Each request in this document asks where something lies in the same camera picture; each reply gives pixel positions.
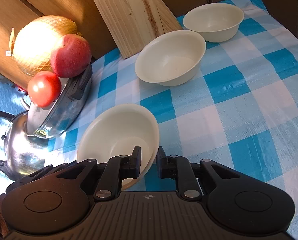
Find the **large cream bowl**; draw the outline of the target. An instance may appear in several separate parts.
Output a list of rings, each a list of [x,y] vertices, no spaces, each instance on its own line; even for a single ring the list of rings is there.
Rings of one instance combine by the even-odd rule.
[[[111,157],[131,155],[141,147],[140,176],[122,181],[122,189],[135,185],[152,166],[159,148],[159,127],[154,115],[145,107],[127,103],[100,114],[83,133],[77,150],[77,162],[96,159],[106,163]]]

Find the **steel pan with lid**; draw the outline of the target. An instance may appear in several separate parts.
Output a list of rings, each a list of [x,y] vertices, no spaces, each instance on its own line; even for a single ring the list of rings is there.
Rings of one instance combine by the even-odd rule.
[[[92,73],[89,65],[80,75],[64,79],[58,99],[46,108],[38,107],[32,102],[28,109],[27,135],[50,139],[68,129],[86,103],[92,84]]]

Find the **steel kettle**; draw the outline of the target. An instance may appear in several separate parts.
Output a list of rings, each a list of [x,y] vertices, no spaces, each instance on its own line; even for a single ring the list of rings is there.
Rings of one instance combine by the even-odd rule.
[[[12,115],[0,111],[0,118],[7,120],[3,150],[6,160],[0,160],[0,171],[16,181],[45,167],[48,140],[26,133],[28,112]]]

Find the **red tomato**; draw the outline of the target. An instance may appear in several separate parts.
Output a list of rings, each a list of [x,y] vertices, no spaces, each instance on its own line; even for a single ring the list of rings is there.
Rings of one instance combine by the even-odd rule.
[[[41,108],[48,107],[59,97],[61,81],[56,74],[41,71],[29,81],[27,92],[35,105]]]

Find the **red apple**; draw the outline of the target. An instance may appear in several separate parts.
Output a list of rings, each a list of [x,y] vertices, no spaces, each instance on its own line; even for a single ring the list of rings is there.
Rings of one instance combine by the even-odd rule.
[[[61,78],[72,78],[81,74],[90,64],[92,52],[89,42],[80,35],[62,36],[51,52],[51,67]]]

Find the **yellow pomelo in net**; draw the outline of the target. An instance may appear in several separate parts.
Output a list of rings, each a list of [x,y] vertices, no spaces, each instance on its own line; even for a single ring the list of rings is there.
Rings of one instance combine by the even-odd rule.
[[[67,34],[76,34],[75,22],[64,16],[47,15],[36,18],[17,34],[10,33],[9,50],[19,69],[31,77],[41,71],[52,71],[51,52],[58,40]]]

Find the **small far cream bowl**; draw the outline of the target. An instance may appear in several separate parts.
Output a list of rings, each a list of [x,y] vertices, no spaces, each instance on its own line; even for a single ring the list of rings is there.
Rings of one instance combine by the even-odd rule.
[[[206,41],[220,43],[235,36],[244,17],[244,12],[235,5],[211,3],[189,11],[183,18],[183,24]]]

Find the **wooden knife block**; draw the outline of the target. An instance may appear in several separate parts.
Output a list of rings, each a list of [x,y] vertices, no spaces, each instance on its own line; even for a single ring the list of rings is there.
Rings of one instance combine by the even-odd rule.
[[[181,30],[162,0],[93,0],[124,59],[155,38]]]

